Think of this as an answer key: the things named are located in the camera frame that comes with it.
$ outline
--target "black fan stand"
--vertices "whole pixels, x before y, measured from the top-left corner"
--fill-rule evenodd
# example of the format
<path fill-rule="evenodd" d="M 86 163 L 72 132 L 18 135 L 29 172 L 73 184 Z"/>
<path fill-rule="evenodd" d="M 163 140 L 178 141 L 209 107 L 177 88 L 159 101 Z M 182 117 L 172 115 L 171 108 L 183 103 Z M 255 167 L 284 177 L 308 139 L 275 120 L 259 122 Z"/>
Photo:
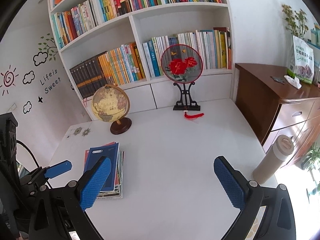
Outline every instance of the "black fan stand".
<path fill-rule="evenodd" d="M 183 84 L 183 89 L 181 89 L 178 83 L 173 83 L 174 86 L 177 86 L 180 90 L 180 100 L 176 102 L 176 105 L 173 107 L 173 110 L 190 110 L 190 111 L 200 111 L 200 106 L 196 101 L 193 101 L 190 95 L 190 88 L 194 85 L 194 82 L 191 82 L 188 90 L 186 89 L 185 83 Z"/>

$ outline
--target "globe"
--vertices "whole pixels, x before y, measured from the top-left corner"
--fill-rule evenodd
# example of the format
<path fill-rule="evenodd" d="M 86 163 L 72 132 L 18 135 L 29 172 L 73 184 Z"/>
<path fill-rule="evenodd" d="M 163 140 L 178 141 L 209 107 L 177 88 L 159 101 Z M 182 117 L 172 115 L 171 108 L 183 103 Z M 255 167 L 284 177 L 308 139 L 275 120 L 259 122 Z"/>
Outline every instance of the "globe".
<path fill-rule="evenodd" d="M 125 117 L 130 109 L 127 94 L 119 87 L 105 85 L 99 88 L 92 98 L 93 114 L 101 121 L 112 122 L 110 131 L 120 134 L 127 131 L 132 121 Z"/>

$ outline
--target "plastic bag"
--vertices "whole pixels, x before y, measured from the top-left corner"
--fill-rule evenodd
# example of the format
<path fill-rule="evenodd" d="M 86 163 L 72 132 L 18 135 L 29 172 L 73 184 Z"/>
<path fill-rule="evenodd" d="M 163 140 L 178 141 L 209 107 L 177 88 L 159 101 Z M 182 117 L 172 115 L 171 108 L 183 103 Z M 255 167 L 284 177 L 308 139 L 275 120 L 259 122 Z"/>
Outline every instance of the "plastic bag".
<path fill-rule="evenodd" d="M 287 73 L 292 78 L 311 84 L 314 75 L 313 49 L 308 44 L 293 36 L 293 47 Z"/>

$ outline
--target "sun sticker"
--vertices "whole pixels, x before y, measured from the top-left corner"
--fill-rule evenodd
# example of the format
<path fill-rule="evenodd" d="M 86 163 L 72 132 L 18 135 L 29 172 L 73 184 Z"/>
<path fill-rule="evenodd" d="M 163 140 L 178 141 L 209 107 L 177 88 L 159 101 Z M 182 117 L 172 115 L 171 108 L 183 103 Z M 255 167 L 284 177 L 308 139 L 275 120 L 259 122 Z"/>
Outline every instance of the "sun sticker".
<path fill-rule="evenodd" d="M 11 71 L 11 65 L 9 66 L 9 70 L 7 70 L 6 73 L 0 73 L 3 76 L 3 85 L 0 86 L 3 87 L 3 91 L 2 91 L 2 96 L 4 95 L 4 92 L 7 91 L 7 94 L 9 94 L 8 88 L 13 85 L 16 86 L 13 82 L 14 82 L 14 78 L 19 76 L 19 74 L 14 75 L 14 72 L 16 71 L 17 68 L 14 68 L 13 71 Z"/>

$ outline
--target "globe stand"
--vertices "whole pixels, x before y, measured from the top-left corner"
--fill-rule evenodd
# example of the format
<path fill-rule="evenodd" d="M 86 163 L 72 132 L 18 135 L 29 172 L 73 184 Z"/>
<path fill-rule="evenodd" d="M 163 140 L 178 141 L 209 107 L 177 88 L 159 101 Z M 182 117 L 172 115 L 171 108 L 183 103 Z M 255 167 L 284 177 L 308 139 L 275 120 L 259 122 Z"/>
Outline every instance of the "globe stand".
<path fill-rule="evenodd" d="M 180 90 L 180 100 L 176 102 L 176 105 L 173 107 L 173 110 L 190 110 L 190 111 L 200 111 L 200 106 L 197 104 L 196 101 L 193 101 L 190 95 L 190 87 L 194 85 L 194 82 L 191 82 L 189 85 L 188 90 L 186 89 L 185 83 L 183 84 L 183 90 L 181 87 L 175 82 L 173 83 L 174 86 L 177 86 Z"/>
<path fill-rule="evenodd" d="M 132 121 L 128 117 L 121 118 L 111 124 L 110 132 L 112 134 L 121 134 L 126 132 L 132 125 Z"/>

